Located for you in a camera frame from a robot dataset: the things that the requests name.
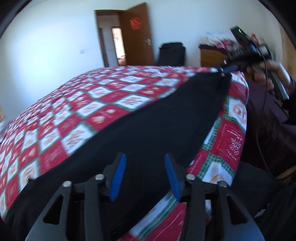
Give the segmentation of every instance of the open door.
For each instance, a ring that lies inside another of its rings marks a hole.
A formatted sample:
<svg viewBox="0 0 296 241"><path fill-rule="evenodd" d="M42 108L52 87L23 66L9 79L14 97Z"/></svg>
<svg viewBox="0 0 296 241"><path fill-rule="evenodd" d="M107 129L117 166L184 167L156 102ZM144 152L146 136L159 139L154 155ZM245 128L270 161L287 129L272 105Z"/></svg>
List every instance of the open door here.
<svg viewBox="0 0 296 241"><path fill-rule="evenodd" d="M154 65L147 4L119 15L127 65Z"/></svg>

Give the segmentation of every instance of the cable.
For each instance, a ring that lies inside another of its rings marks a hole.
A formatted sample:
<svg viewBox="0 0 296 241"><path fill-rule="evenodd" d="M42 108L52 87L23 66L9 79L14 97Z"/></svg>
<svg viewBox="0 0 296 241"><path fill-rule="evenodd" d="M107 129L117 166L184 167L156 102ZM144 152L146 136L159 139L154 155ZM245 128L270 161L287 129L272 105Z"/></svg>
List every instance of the cable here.
<svg viewBox="0 0 296 241"><path fill-rule="evenodd" d="M256 44L255 44L254 46L257 48L258 52L261 54L261 56L262 56L262 58L263 58L263 61L264 61L264 67L265 67L265 81L266 81L266 87L265 87L265 96L264 96L263 106L262 106L262 111L264 111L265 104L266 104L266 98L267 98L267 91L268 91L268 70L267 70L267 63L266 63L266 59L265 59L265 57L264 57L264 55L263 55L261 49L258 48L258 47L256 46ZM272 177L273 179L276 180L276 178L273 176L273 174L272 174L271 171L269 170L269 168L268 168L268 166L267 166L267 163L266 163L266 161L265 161L265 158L264 158L264 156L263 156L263 153L262 153L262 151L261 151L261 148L260 148L260 145L259 145L259 140L258 140L258 131L259 131L259 128L257 127L257 130L256 130L256 137L255 137L255 138L256 138L256 144L257 144L257 146L258 146L258 150L259 150L260 157L261 157L261 159L262 159L262 161L263 161L263 164L264 164L264 166L265 166L266 171L271 175L271 177Z"/></svg>
<svg viewBox="0 0 296 241"><path fill-rule="evenodd" d="M264 96L264 101L263 101L263 106L262 106L262 111L264 111L265 104L266 104L266 98L267 98L267 91L268 91L268 70L267 70L267 63L266 59L261 51L260 48L258 48L256 45L255 47L257 48L258 52L261 54L263 61L264 61L264 66L265 66L265 81L266 81L266 87L265 87L265 96Z"/></svg>

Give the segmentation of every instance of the hand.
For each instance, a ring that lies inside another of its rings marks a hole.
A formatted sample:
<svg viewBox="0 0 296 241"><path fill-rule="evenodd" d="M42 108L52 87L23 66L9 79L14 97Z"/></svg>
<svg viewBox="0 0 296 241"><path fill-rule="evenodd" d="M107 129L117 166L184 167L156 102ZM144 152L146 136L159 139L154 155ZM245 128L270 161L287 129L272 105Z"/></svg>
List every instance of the hand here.
<svg viewBox="0 0 296 241"><path fill-rule="evenodd" d="M261 62L259 65L262 69L265 70L264 62ZM283 83L283 85L286 89L287 94L291 94L293 92L293 83L291 81L291 78L290 78L288 72L285 70L283 65L280 62L276 62L273 60L267 60L266 65L267 65L268 70L275 71L278 74L281 82ZM255 82L260 83L263 86L266 86L266 79L265 79L264 73L256 73L250 67L247 68L247 72L249 74L254 74L254 79L255 79L254 81ZM271 79L267 80L267 89L268 90L274 89L274 85L273 85Z"/></svg>

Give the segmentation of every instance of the bed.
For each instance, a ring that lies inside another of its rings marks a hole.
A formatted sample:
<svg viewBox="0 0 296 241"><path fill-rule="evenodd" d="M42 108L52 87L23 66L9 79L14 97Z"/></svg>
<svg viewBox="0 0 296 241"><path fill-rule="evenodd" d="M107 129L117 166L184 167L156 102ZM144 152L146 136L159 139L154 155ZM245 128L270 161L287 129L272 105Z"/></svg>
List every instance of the bed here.
<svg viewBox="0 0 296 241"><path fill-rule="evenodd" d="M12 120L0 139L0 214L4 219L28 179L57 166L115 120L173 93L198 72L214 68L119 66L79 75ZM206 182L232 183L247 124L248 85L232 74L223 108L188 172ZM169 192L127 240L176 240L185 204Z"/></svg>

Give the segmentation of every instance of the red decoration on door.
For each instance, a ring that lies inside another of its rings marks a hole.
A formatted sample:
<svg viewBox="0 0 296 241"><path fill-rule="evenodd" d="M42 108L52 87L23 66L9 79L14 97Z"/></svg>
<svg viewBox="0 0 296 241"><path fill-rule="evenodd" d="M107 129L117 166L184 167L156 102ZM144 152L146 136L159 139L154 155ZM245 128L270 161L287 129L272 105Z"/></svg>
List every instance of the red decoration on door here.
<svg viewBox="0 0 296 241"><path fill-rule="evenodd" d="M142 22L138 17L134 17L130 20L130 25L132 30L137 30L141 28Z"/></svg>

